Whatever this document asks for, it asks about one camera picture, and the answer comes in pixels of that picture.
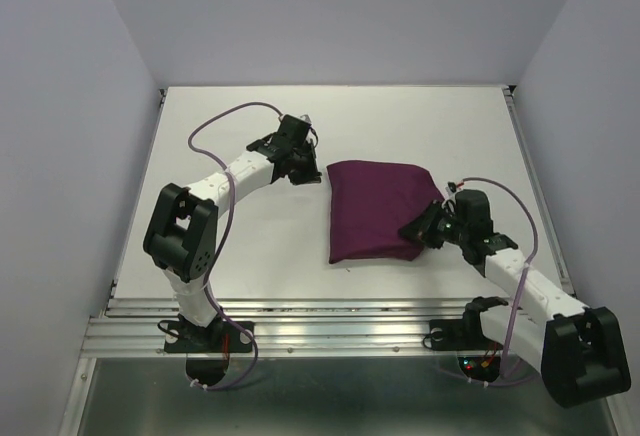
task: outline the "purple bag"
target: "purple bag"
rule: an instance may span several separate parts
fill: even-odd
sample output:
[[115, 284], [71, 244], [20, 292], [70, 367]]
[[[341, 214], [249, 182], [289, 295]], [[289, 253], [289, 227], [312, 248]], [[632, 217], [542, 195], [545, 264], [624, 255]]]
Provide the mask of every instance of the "purple bag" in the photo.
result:
[[442, 201], [431, 174], [412, 164], [342, 161], [331, 181], [329, 263], [344, 259], [416, 259], [424, 246], [398, 236], [433, 201]]

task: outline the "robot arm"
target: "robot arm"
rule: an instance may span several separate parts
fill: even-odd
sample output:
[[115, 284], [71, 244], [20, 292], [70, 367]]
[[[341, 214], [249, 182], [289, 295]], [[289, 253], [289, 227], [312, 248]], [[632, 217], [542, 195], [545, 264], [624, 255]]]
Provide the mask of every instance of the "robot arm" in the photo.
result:
[[309, 118], [284, 116], [277, 132], [247, 146], [226, 171], [158, 196], [143, 248], [163, 270], [176, 294], [185, 324], [207, 328], [217, 313], [204, 292], [214, 264], [218, 219], [228, 210], [233, 178], [235, 202], [288, 177], [294, 185], [320, 182]]
[[[493, 230], [486, 194], [456, 192], [453, 208], [432, 202], [400, 235], [430, 248], [445, 242], [459, 246], [467, 263], [514, 297], [525, 256], [508, 236]], [[630, 388], [620, 327], [607, 308], [589, 308], [533, 266], [520, 307], [526, 316], [516, 318], [510, 347], [540, 372], [558, 404], [570, 407]], [[501, 298], [476, 298], [461, 320], [430, 322], [432, 348], [463, 351], [485, 349], [490, 341], [503, 344], [510, 313]]]

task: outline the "white table surface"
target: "white table surface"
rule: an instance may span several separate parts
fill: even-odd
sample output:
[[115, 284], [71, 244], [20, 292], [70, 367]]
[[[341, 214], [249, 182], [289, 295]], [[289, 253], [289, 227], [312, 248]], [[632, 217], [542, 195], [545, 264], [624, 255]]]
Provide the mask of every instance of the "white table surface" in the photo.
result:
[[[534, 214], [540, 252], [534, 262], [560, 286], [521, 149], [500, 87], [173, 87], [157, 128], [142, 191], [118, 273], [116, 298], [170, 298], [162, 272], [142, 250], [160, 189], [187, 185], [216, 172], [192, 153], [187, 137], [198, 124], [232, 106], [265, 101], [294, 115], [309, 114], [320, 136], [320, 185], [287, 180], [239, 203], [231, 236], [212, 276], [222, 299], [417, 299], [502, 295], [468, 266], [458, 248], [426, 250], [413, 262], [390, 259], [328, 264], [330, 185], [326, 166], [363, 159], [413, 163], [441, 188], [466, 176], [496, 179], [516, 191]], [[225, 161], [274, 131], [275, 113], [249, 108], [202, 132], [197, 144]], [[516, 203], [484, 185], [496, 230], [523, 251], [531, 230]], [[220, 220], [221, 234], [226, 220]]]

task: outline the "purple cable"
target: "purple cable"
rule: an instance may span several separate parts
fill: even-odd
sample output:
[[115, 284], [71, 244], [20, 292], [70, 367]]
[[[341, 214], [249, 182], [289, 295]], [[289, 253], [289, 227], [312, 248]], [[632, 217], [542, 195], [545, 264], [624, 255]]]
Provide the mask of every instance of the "purple cable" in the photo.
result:
[[524, 293], [524, 288], [527, 282], [527, 275], [529, 274], [529, 265], [531, 264], [531, 261], [533, 261], [533, 258], [536, 257], [536, 254], [538, 254], [538, 244], [539, 244], [538, 228], [536, 227], [536, 223], [533, 220], [533, 216], [531, 215], [531, 212], [527, 209], [527, 206], [524, 204], [522, 199], [520, 199], [520, 197], [516, 193], [514, 193], [511, 189], [509, 189], [504, 184], [499, 183], [498, 181], [494, 181], [493, 179], [479, 178], [479, 177], [464, 178], [462, 181], [464, 183], [478, 181], [481, 183], [492, 184], [493, 186], [497, 186], [498, 188], [509, 193], [509, 195], [511, 195], [511, 197], [516, 200], [516, 202], [520, 205], [520, 207], [524, 211], [525, 215], [527, 216], [527, 219], [529, 220], [529, 223], [531, 224], [531, 230], [533, 231], [533, 250], [531, 251], [531, 254], [527, 256], [527, 259], [525, 259], [525, 262], [524, 262], [524, 268], [522, 269], [522, 275], [520, 276], [520, 281], [518, 282], [518, 288], [516, 289], [516, 294], [513, 297], [513, 306], [511, 307], [511, 314], [509, 315], [509, 324], [507, 326], [507, 333], [505, 334], [504, 345], [502, 346], [500, 376], [502, 376], [502, 378], [508, 378], [509, 376], [511, 376], [511, 374], [513, 374], [513, 372], [515, 371], [515, 368], [518, 366], [516, 364], [513, 368], [511, 368], [511, 370], [507, 370], [507, 356], [509, 355], [509, 346], [511, 345], [513, 328], [516, 324], [518, 307], [520, 306], [522, 293]]
[[198, 126], [196, 129], [194, 129], [193, 132], [189, 135], [189, 139], [187, 140], [187, 144], [189, 145], [189, 148], [191, 149], [191, 151], [194, 151], [199, 154], [203, 154], [213, 159], [216, 163], [218, 163], [218, 165], [220, 165], [220, 167], [224, 170], [224, 174], [227, 177], [227, 180], [229, 181], [229, 216], [227, 218], [227, 225], [224, 228], [224, 233], [222, 234], [222, 238], [220, 238], [220, 244], [218, 245], [218, 248], [216, 249], [216, 252], [213, 256], [213, 263], [211, 264], [211, 267], [207, 270], [207, 272], [204, 275], [204, 280], [203, 280], [204, 294], [207, 297], [209, 304], [211, 304], [211, 306], [216, 311], [216, 313], [218, 313], [220, 317], [223, 320], [227, 321], [232, 327], [234, 327], [236, 330], [238, 330], [239, 332], [244, 334], [247, 338], [249, 338], [249, 340], [251, 341], [251, 345], [253, 346], [253, 359], [251, 360], [251, 364], [240, 376], [238, 376], [233, 381], [230, 381], [226, 384], [222, 384], [219, 386], [205, 387], [200, 383], [194, 383], [194, 380], [192, 380], [187, 376], [187, 379], [189, 379], [189, 381], [192, 384], [195, 384], [197, 387], [204, 389], [205, 391], [222, 391], [225, 389], [232, 388], [233, 386], [243, 381], [249, 375], [249, 373], [253, 371], [253, 368], [258, 362], [258, 343], [256, 342], [256, 338], [254, 337], [254, 335], [251, 334], [251, 331], [243, 328], [242, 326], [240, 326], [238, 323], [236, 323], [233, 319], [231, 319], [229, 316], [225, 314], [224, 310], [218, 304], [218, 302], [216, 301], [216, 298], [213, 296], [213, 293], [211, 292], [211, 289], [209, 288], [209, 280], [211, 279], [211, 272], [215, 266], [216, 261], [218, 261], [220, 254], [222, 253], [222, 248], [224, 248], [224, 245], [227, 242], [227, 238], [229, 237], [229, 232], [231, 231], [231, 224], [233, 223], [233, 214], [235, 212], [235, 205], [236, 205], [236, 185], [235, 185], [235, 182], [233, 181], [233, 177], [229, 173], [227, 173], [227, 167], [228, 167], [227, 164], [212, 152], [195, 146], [193, 144], [193, 138], [195, 138], [200, 131], [202, 131], [204, 128], [209, 126], [211, 123], [214, 123], [215, 121], [218, 121], [220, 118], [223, 118], [231, 113], [234, 113], [240, 109], [247, 108], [249, 106], [264, 106], [278, 113], [279, 118], [282, 117], [282, 112], [275, 106], [269, 103], [252, 101], [249, 103], [244, 103], [244, 104], [235, 106], [231, 109], [228, 109], [218, 114], [217, 116], [214, 116], [211, 119], [208, 119], [207, 121], [202, 123], [200, 126]]

